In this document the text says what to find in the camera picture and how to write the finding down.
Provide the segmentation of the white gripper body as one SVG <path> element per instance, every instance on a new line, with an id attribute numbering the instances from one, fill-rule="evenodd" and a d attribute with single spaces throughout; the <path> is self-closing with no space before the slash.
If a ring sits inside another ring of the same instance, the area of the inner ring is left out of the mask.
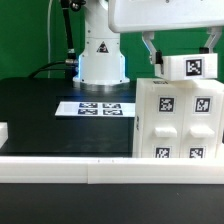
<path id="1" fill-rule="evenodd" d="M 109 0 L 113 32 L 160 31 L 224 25 L 224 0 Z"/>

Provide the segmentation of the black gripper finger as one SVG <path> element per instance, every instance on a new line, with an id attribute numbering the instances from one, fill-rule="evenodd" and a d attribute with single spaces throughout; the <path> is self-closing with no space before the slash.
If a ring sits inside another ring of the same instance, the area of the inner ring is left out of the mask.
<path id="1" fill-rule="evenodd" d="M 221 27 L 209 27 L 207 29 L 207 34 L 209 35 L 205 45 L 199 48 L 199 52 L 201 54 L 210 54 L 213 52 L 214 47 L 218 43 L 221 35 L 222 28 Z"/>
<path id="2" fill-rule="evenodd" d="M 144 31 L 142 33 L 142 41 L 150 53 L 149 56 L 150 63 L 162 64 L 163 63 L 162 52 L 160 50 L 156 50 L 155 46 L 153 45 L 153 40 L 154 40 L 153 31 Z"/>

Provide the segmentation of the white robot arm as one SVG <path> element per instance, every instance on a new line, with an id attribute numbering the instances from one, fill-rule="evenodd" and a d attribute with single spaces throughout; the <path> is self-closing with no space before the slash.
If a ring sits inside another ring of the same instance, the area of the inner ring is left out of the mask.
<path id="1" fill-rule="evenodd" d="M 213 51 L 224 28 L 224 0 L 59 0 L 68 44 L 66 63 L 75 86 L 109 89 L 125 85 L 122 33 L 140 32 L 150 52 L 155 75 L 179 81 L 215 78 L 218 56 Z M 85 10 L 85 49 L 75 53 L 70 11 Z M 153 46 L 157 31 L 206 28 L 209 38 L 197 54 L 164 56 Z"/>

